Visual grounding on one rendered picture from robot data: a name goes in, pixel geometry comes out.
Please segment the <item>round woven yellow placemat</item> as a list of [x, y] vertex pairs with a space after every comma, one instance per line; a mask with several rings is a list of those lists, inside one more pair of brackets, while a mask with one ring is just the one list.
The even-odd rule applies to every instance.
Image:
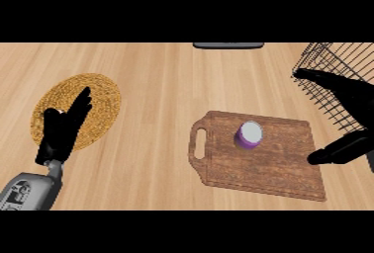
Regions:
[[54, 108], [64, 112], [84, 87], [90, 88], [91, 109], [76, 134], [72, 150], [85, 148], [107, 132], [119, 113], [119, 89], [104, 75], [81, 73], [53, 86], [35, 105], [30, 115], [30, 137], [35, 144], [41, 143], [44, 135], [44, 110]]

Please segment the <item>dark grey appliance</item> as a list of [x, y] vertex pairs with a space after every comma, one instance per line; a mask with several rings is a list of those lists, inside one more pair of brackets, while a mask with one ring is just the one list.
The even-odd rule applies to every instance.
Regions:
[[200, 49], [252, 49], [261, 48], [262, 42], [193, 42], [192, 46]]

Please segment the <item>brown wooden cutting board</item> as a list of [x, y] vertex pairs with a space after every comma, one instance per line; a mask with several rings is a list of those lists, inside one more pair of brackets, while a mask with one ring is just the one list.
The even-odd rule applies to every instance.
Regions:
[[[252, 149], [234, 146], [233, 135], [242, 123], [262, 129], [262, 140]], [[209, 111], [190, 128], [205, 131], [203, 156], [187, 162], [200, 183], [282, 197], [325, 200], [319, 167], [307, 163], [313, 152], [310, 123], [299, 120]]]

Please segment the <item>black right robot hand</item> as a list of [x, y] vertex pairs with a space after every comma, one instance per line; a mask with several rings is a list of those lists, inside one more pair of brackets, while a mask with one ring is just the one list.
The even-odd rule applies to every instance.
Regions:
[[298, 68], [294, 77], [326, 89], [348, 115], [363, 126], [307, 157], [310, 165], [345, 164], [374, 150], [374, 85], [320, 70]]

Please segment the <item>purple can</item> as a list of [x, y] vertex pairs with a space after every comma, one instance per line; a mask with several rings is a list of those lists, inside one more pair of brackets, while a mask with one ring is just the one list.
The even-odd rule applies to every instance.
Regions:
[[262, 140], [261, 126], [252, 121], [245, 122], [234, 132], [233, 139], [240, 148], [255, 148]]

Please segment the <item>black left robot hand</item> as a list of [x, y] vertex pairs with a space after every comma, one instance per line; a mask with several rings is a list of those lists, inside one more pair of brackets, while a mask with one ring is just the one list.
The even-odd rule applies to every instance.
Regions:
[[36, 164], [44, 165], [53, 160], [66, 161], [78, 130], [91, 109], [90, 100], [90, 88], [85, 87], [64, 113], [54, 108], [44, 110], [44, 136], [35, 157]]

